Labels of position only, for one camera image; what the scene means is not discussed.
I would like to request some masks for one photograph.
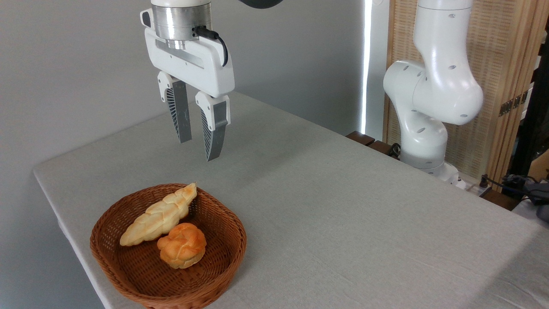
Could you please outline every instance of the wicker basket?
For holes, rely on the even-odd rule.
[[[92,230],[93,256],[125,297],[155,309],[204,308],[225,292],[244,257],[246,233],[238,217],[204,190],[182,222],[204,232],[206,253],[197,264],[173,269],[160,259],[156,241],[120,246],[120,236],[145,209],[184,184],[143,189],[112,205]]]

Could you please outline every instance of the gray wall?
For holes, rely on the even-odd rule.
[[[166,112],[138,13],[147,0],[4,1],[0,308],[100,308],[32,167]],[[345,134],[358,128],[363,1],[213,3],[237,91]]]

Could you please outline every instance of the table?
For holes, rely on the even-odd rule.
[[[36,166],[106,308],[140,308],[89,249],[121,197],[197,181],[243,222],[244,261],[209,308],[549,308],[549,231],[375,150],[231,94],[221,156],[199,109],[179,144],[168,114]]]
[[[524,200],[518,203],[518,205],[513,209],[513,213],[518,214],[532,222],[535,222],[542,227],[549,229],[549,223],[538,218],[536,215],[537,206],[534,206],[532,201]]]

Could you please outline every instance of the bread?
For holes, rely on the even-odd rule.
[[[189,213],[189,205],[196,196],[197,185],[192,183],[152,204],[122,234],[120,245],[138,245],[168,233]]]
[[[195,225],[181,223],[156,245],[160,249],[160,258],[172,268],[187,268],[204,256],[206,237]]]

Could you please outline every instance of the robotic arm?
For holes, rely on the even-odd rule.
[[[240,0],[264,9],[282,0]],[[234,90],[231,55],[211,30],[211,0],[151,0],[141,12],[149,58],[160,69],[160,97],[168,104],[181,143],[192,138],[186,85],[199,90],[206,159],[217,158],[231,123],[227,93]]]
[[[423,63],[393,63],[383,81],[398,115],[401,161],[455,184],[458,171],[444,162],[448,133],[479,113],[483,92],[469,68],[467,28],[473,0],[418,0],[414,44]]]

